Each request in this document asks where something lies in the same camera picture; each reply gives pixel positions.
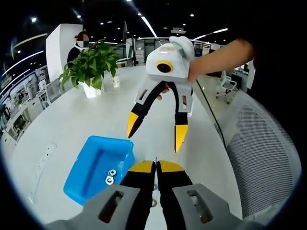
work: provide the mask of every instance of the camera lens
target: camera lens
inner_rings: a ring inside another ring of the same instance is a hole
[[[169,73],[172,69],[168,64],[159,64],[158,66],[158,70],[162,73]]]

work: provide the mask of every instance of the black cable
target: black cable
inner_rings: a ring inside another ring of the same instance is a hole
[[[215,118],[215,115],[214,115],[214,113],[213,113],[213,111],[212,111],[212,109],[211,109],[211,106],[210,106],[210,104],[209,104],[209,102],[208,102],[208,100],[207,100],[207,97],[206,97],[204,91],[203,91],[202,88],[201,88],[200,83],[198,82],[198,80],[196,80],[196,82],[197,82],[198,86],[200,87],[200,90],[201,90],[201,92],[202,92],[202,95],[203,95],[204,98],[206,99],[206,102],[207,102],[207,104],[208,104],[208,106],[209,106],[209,109],[210,109],[210,111],[211,111],[211,113],[212,113],[212,115],[213,115],[213,117],[214,117],[215,122],[217,123],[217,126],[218,126],[219,129],[220,129],[220,133],[221,133],[221,136],[222,136],[223,144],[224,144],[224,147],[225,147],[225,149],[226,149],[225,139],[224,139],[224,135],[223,135],[223,133],[222,133],[222,129],[221,129],[221,127],[220,127],[220,124],[217,122],[217,120],[216,120],[216,118]]]

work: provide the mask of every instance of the human arm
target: human arm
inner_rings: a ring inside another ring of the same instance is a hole
[[[254,58],[251,43],[237,39],[213,53],[197,57],[190,63],[189,81],[196,81],[199,75],[233,69]]]

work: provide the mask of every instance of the office chair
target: office chair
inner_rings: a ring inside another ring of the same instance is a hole
[[[14,128],[16,129],[16,136],[15,138],[18,138],[19,136],[21,136],[24,132],[25,132],[25,125],[26,125],[27,121],[26,119],[20,115],[16,121],[14,122]]]
[[[302,173],[296,148],[278,121],[242,91],[219,124],[239,188],[243,218],[267,225]]]
[[[237,82],[235,82],[234,80],[231,80],[231,77],[226,76],[226,71],[222,71],[222,75],[220,77],[220,81],[219,81],[219,86],[217,87],[216,90],[216,98],[219,98],[220,95],[223,95],[226,97],[227,100],[227,104],[229,104],[229,93],[231,91],[233,91],[237,85]],[[219,93],[219,88],[222,88],[223,90],[225,90],[224,93],[220,94]]]

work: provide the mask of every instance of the white table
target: white table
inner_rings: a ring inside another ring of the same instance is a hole
[[[31,180],[42,155],[51,143],[57,145],[41,175],[35,203],[29,206],[43,223],[70,219],[82,207],[63,193],[67,176],[81,148],[91,135],[127,138],[127,119],[145,66],[121,70],[120,88],[93,99],[72,89],[49,106],[26,130],[12,156],[13,179],[22,198],[27,197]],[[229,203],[230,211],[242,218],[235,175],[207,112],[194,94],[189,130],[179,153],[174,153],[175,99],[172,92],[156,101],[139,130],[131,138],[137,162],[167,160],[183,166],[193,183],[202,183]],[[158,201],[159,194],[154,191]],[[161,206],[151,209],[146,229],[166,229]]]

